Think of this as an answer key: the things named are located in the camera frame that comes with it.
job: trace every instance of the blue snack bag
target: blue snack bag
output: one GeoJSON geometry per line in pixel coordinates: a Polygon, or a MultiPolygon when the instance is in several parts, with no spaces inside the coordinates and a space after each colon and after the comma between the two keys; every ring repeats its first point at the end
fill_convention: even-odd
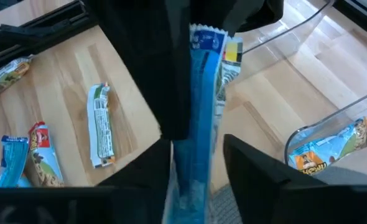
{"type": "Polygon", "coordinates": [[[205,223],[213,152],[216,78],[227,32],[190,26],[191,114],[186,140],[173,141],[179,185],[175,223],[205,223]]]}
{"type": "Polygon", "coordinates": [[[29,140],[3,136],[0,187],[16,187],[22,176],[29,152],[29,140]]]}

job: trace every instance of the black metal frame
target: black metal frame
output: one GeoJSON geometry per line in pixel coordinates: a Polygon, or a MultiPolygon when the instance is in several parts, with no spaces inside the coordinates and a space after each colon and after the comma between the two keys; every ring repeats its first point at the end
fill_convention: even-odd
{"type": "Polygon", "coordinates": [[[356,0],[338,0],[334,7],[367,31],[367,7],[356,0]]]}
{"type": "Polygon", "coordinates": [[[47,50],[97,23],[80,1],[73,1],[20,27],[1,25],[0,67],[47,50]]]}

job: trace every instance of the wooden table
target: wooden table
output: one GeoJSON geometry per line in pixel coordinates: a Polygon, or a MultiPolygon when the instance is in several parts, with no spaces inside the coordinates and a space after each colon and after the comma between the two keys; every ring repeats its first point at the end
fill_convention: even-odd
{"type": "MultiPolygon", "coordinates": [[[[61,1],[25,0],[19,10],[39,15],[61,1]]],[[[292,27],[311,16],[324,0],[287,0],[281,25],[292,27]]],[[[12,9],[0,21],[30,20],[12,9]]],[[[272,29],[273,24],[263,29],[272,29]]],[[[241,34],[244,46],[254,32],[241,34]]],[[[227,89],[227,105],[215,151],[212,190],[227,184],[221,150],[223,135],[234,134],[277,159],[297,128],[312,124],[367,94],[367,33],[331,9],[305,37],[296,54],[276,60],[272,48],[243,56],[240,77],[227,89]]],[[[69,185],[95,185],[132,161],[159,138],[157,122],[119,55],[99,27],[87,30],[38,55],[30,72],[0,95],[0,139],[25,136],[38,120],[49,126],[69,185]],[[117,162],[94,169],[89,160],[86,94],[94,83],[112,86],[111,114],[117,162]]]]}

